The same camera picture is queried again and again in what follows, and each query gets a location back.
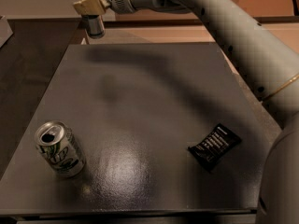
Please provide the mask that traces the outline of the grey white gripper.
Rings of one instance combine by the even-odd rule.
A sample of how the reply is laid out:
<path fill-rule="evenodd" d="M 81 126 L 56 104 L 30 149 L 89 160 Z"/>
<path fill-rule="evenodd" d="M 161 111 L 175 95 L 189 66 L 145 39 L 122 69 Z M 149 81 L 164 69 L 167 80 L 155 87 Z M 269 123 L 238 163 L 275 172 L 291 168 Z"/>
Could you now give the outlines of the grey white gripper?
<path fill-rule="evenodd" d="M 131 14 L 135 9 L 131 0 L 76 0 L 73 7 L 79 15 L 103 15 L 110 7 L 117 14 Z"/>

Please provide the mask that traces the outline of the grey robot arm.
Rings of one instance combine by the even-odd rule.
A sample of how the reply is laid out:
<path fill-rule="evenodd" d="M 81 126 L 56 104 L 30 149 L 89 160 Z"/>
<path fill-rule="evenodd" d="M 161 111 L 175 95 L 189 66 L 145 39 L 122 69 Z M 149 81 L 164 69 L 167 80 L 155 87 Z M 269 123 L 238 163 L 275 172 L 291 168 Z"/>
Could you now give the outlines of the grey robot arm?
<path fill-rule="evenodd" d="M 263 168 L 256 224 L 299 224 L 299 54 L 232 0 L 75 0 L 90 37 L 104 33 L 102 17 L 151 9 L 193 13 L 281 128 Z"/>

